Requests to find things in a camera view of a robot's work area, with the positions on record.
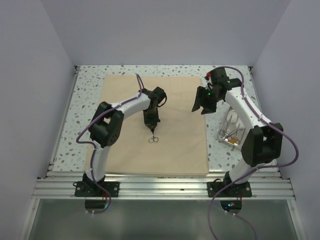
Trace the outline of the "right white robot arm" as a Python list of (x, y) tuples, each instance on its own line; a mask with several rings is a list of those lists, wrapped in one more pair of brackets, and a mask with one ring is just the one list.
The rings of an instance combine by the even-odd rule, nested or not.
[(272, 123), (254, 106), (244, 89), (244, 79), (230, 78), (223, 66), (209, 71), (204, 77), (207, 84), (196, 90), (192, 111), (201, 109), (201, 114), (213, 114), (220, 101), (226, 102), (235, 111), (247, 131), (241, 145), (239, 163), (224, 177), (223, 192), (235, 196), (241, 185), (248, 182), (250, 176), (260, 167), (279, 158), (282, 149), (283, 126)]

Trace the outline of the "beige cloth drape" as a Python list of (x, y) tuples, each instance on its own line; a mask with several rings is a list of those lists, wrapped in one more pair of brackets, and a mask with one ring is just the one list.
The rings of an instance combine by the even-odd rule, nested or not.
[(86, 175), (205, 176), (203, 115), (192, 113), (198, 77), (108, 75), (89, 128)]

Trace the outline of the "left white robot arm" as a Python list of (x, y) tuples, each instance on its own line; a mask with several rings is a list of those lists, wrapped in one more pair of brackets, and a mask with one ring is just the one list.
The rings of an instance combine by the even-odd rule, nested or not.
[(157, 142), (158, 137), (154, 135), (159, 119), (158, 108), (162, 101), (166, 101), (165, 91), (156, 87), (150, 91), (141, 89), (133, 97), (121, 102), (109, 104), (101, 102), (87, 127), (90, 133), (90, 144), (93, 151), (90, 159), (89, 169), (83, 174), (82, 182), (86, 190), (92, 196), (99, 196), (103, 193), (105, 178), (105, 166), (111, 146), (120, 137), (124, 120), (139, 112), (143, 113), (144, 125), (151, 131), (150, 143)]

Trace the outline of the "stainless steel tray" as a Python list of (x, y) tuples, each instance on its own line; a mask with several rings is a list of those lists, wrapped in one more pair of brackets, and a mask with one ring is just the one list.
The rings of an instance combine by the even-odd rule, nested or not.
[(230, 107), (219, 128), (218, 139), (231, 147), (240, 149), (247, 134), (247, 130), (238, 114)]

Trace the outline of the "steel scissors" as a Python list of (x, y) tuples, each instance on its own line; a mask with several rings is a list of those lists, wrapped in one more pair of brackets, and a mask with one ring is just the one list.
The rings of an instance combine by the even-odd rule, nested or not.
[(228, 139), (230, 138), (235, 138), (237, 136), (238, 131), (239, 129), (237, 128), (237, 124), (231, 129), (226, 128), (222, 132), (222, 139), (228, 141)]
[(152, 135), (151, 135), (151, 138), (149, 138), (148, 142), (150, 144), (157, 143), (159, 141), (159, 138), (157, 136), (155, 136), (155, 131), (152, 130), (151, 133), (152, 133)]

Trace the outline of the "brown plaster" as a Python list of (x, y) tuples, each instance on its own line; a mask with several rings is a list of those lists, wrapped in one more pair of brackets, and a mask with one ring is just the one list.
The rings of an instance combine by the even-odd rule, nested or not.
[(230, 139), (228, 139), (228, 142), (235, 146), (238, 146), (240, 144), (240, 140), (237, 137), (231, 137)]

